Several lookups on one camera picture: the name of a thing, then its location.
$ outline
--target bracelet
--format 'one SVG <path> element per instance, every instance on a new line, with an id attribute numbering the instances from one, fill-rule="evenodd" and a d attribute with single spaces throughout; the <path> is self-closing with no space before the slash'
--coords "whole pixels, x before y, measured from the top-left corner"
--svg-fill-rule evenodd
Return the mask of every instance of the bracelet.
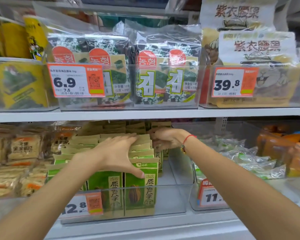
<path id="1" fill-rule="evenodd" d="M 185 142 L 186 142 L 186 140 L 187 140 L 190 136 L 196 137 L 195 135 L 188 135 L 188 136 L 185 138 L 185 140 L 183 141 L 183 144 L 182 144 L 182 146 L 181 146 L 181 151 L 182 151 L 184 154 L 186 154 L 186 150 L 185 150 Z"/>

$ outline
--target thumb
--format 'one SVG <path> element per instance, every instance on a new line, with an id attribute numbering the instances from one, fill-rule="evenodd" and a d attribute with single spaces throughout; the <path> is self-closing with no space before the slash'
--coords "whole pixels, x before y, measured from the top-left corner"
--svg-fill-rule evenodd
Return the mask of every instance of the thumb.
<path id="1" fill-rule="evenodd" d="M 134 167 L 133 165 L 131 165 L 129 167 L 129 169 L 127 170 L 127 173 L 131 173 L 134 176 L 136 176 L 137 178 L 140 179 L 144 179 L 145 178 L 145 174 L 143 171 L 141 171 L 139 168 Z"/>

